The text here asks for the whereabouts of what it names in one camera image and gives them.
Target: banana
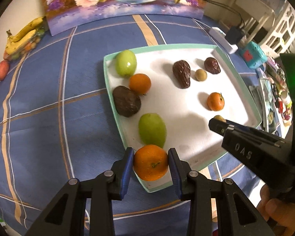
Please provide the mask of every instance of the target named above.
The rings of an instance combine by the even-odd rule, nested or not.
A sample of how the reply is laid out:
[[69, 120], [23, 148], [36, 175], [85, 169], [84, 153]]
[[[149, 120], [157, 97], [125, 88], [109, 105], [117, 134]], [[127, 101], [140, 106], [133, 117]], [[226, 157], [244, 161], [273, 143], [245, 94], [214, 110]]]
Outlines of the banana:
[[6, 53], [11, 55], [13, 54], [16, 50], [18, 50], [21, 46], [25, 45], [26, 43], [28, 43], [28, 41], [36, 34], [36, 29], [33, 29], [31, 31], [29, 31], [21, 40], [19, 40], [18, 42], [13, 42], [13, 37], [11, 35], [10, 31], [7, 31], [8, 34], [8, 40], [6, 43]]
[[38, 17], [28, 23], [21, 31], [19, 31], [15, 36], [12, 37], [12, 42], [18, 42], [21, 40], [29, 31], [35, 29], [38, 25], [43, 23], [44, 17]]

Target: teal box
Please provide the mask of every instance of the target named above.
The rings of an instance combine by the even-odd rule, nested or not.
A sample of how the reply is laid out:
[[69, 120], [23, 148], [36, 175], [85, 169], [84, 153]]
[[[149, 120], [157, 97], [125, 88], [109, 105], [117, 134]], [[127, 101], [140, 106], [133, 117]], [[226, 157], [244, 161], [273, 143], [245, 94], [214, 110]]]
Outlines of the teal box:
[[245, 48], [239, 51], [240, 56], [251, 69], [257, 69], [267, 61], [267, 56], [255, 42], [249, 42]]

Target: bunch of bananas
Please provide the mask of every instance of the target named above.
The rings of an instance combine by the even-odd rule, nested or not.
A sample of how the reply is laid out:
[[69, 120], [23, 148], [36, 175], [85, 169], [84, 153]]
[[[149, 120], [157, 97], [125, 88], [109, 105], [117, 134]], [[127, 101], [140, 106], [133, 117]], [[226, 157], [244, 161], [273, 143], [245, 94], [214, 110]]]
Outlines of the bunch of bananas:
[[5, 53], [13, 55], [19, 52], [36, 34], [44, 21], [44, 17], [38, 17], [28, 23], [16, 35], [12, 35], [10, 30], [7, 31], [8, 40], [6, 43]]

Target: human hand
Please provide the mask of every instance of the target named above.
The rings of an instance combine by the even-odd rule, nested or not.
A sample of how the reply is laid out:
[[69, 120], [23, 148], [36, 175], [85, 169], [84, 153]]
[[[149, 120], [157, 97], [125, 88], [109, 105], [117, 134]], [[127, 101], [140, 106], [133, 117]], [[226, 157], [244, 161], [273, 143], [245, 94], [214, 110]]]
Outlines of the human hand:
[[257, 210], [268, 221], [269, 217], [278, 222], [281, 226], [286, 227], [280, 236], [292, 236], [295, 232], [295, 204], [285, 203], [278, 199], [270, 200], [270, 191], [267, 185], [260, 190], [261, 201]]

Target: white power strip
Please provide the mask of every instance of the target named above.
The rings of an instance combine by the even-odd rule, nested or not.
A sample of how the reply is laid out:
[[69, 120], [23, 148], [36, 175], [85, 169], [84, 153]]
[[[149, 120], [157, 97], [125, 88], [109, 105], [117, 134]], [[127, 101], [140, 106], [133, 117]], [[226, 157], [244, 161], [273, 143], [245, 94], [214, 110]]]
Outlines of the white power strip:
[[233, 54], [235, 51], [238, 50], [237, 45], [230, 44], [228, 41], [225, 40], [226, 34], [219, 29], [218, 27], [211, 27], [210, 31], [208, 32], [219, 44], [223, 46], [223, 48], [229, 53]]

